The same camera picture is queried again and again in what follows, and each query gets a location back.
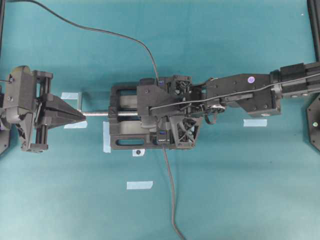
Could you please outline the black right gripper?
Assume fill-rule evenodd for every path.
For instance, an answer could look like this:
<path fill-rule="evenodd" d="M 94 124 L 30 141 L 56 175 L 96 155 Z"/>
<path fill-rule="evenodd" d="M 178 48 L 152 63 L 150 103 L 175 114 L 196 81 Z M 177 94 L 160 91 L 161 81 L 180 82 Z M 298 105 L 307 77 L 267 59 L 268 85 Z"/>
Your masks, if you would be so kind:
<path fill-rule="evenodd" d="M 157 116 L 156 111 L 164 108 L 164 114 L 169 117 L 171 125 L 171 143 L 161 147 L 167 149 L 192 149 L 196 145 L 198 131 L 203 121 L 204 106 L 199 102 L 202 89 L 192 84 L 190 76 L 173 75 L 164 77 L 170 83 L 169 93 L 175 97 L 175 102 L 149 108 L 149 113 L 155 118 L 155 143 L 157 144 Z"/>

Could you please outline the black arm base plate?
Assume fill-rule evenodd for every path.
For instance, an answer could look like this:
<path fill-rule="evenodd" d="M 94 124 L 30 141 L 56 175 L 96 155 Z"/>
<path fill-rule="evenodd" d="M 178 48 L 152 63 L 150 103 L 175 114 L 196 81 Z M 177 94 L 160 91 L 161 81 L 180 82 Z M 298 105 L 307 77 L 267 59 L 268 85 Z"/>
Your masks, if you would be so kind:
<path fill-rule="evenodd" d="M 306 109 L 309 142 L 320 151 L 320 95 Z"/>

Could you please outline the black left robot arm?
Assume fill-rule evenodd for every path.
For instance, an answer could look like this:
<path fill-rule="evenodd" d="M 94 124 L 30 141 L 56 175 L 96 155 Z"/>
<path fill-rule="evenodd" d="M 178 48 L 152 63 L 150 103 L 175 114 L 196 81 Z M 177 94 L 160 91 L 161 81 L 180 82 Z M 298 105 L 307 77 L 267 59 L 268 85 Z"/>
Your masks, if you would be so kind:
<path fill-rule="evenodd" d="M 21 150 L 41 153 L 48 149 L 49 129 L 85 121 L 86 117 L 60 97 L 51 94 L 51 72 L 31 71 L 26 65 L 12 70 L 0 90 L 0 151 L 10 145 L 16 126 Z"/>

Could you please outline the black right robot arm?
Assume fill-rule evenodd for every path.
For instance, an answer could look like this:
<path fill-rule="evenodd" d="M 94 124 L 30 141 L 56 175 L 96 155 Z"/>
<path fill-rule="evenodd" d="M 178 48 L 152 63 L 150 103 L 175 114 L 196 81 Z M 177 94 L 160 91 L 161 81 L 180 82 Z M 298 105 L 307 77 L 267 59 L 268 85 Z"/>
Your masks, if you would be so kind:
<path fill-rule="evenodd" d="M 216 123 L 226 108 L 241 108 L 253 118 L 281 113 L 281 99 L 320 91 L 320 64 L 298 63 L 268 74 L 242 73 L 194 84 L 190 76 L 114 85 L 108 111 L 112 150 L 190 150 L 202 122 Z"/>

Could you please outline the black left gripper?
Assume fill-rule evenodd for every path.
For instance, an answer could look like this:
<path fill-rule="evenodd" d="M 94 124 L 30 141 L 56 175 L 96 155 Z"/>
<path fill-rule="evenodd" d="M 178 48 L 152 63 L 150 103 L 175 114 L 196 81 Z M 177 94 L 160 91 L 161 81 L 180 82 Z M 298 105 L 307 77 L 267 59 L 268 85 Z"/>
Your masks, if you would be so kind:
<path fill-rule="evenodd" d="M 60 97 L 50 93 L 51 72 L 31 71 L 26 65 L 12 70 L 5 81 L 4 91 L 4 148 L 10 144 L 12 126 L 18 130 L 21 150 L 41 153 L 48 149 L 48 128 L 56 128 L 84 121 L 84 117 L 45 117 L 44 125 L 39 123 L 44 106 L 74 116 L 83 114 Z"/>

